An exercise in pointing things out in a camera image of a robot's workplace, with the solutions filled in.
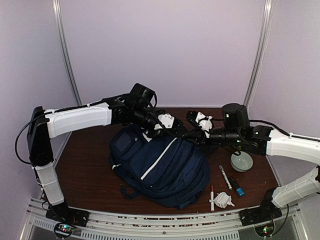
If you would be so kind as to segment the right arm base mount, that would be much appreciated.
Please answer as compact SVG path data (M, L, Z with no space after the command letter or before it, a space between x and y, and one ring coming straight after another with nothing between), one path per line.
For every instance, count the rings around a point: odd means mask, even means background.
M262 227L258 226L255 232L264 238L271 238L282 230L284 227L290 207L286 205L286 215L280 227L276 227L274 220L282 216L281 207L277 207L272 203L272 195L275 191L275 188L267 190L263 196L263 199L258 207L246 208L239 212L239 218L242 226L249 226L260 224L266 221L271 221L272 226L268 227L267 225Z

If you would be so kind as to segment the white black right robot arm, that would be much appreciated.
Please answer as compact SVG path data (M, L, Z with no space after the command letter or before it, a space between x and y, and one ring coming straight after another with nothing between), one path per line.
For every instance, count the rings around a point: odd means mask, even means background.
M259 220L268 220L285 205L320 191L319 138L288 133L271 122L256 120L251 126L247 108L239 103L222 107L223 127L215 127L212 116L191 110L186 120L194 130L185 134L199 146L232 146L260 156L282 156L314 163L317 166L304 176L266 192L256 210Z

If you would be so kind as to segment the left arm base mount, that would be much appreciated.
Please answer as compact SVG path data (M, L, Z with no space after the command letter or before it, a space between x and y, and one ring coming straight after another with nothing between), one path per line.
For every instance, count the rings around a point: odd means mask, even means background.
M56 221L53 233L58 239L69 238L77 227L86 227L90 213L87 210L69 207L64 200L62 203L52 205L49 201L45 217Z

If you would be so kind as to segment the navy blue student backpack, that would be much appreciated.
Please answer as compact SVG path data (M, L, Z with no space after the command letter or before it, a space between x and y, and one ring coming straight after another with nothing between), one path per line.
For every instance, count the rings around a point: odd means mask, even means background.
M201 149L182 138L164 136L147 140L142 129L131 124L109 141L109 162L127 187L122 195L140 195L168 208L194 204L210 182L210 165Z

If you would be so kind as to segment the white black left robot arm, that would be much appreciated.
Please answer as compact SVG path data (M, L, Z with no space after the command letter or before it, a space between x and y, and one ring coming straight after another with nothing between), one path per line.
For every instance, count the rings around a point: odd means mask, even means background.
M34 169L53 215L61 222L69 221L72 211L58 181L51 139L91 127L130 123L145 129L151 138L162 135L181 137L185 134L187 130L182 121L162 109L156 109L152 100L157 100L155 91L136 83L129 93L96 102L47 110L38 106L33 110L31 120L22 127L27 130L27 164Z

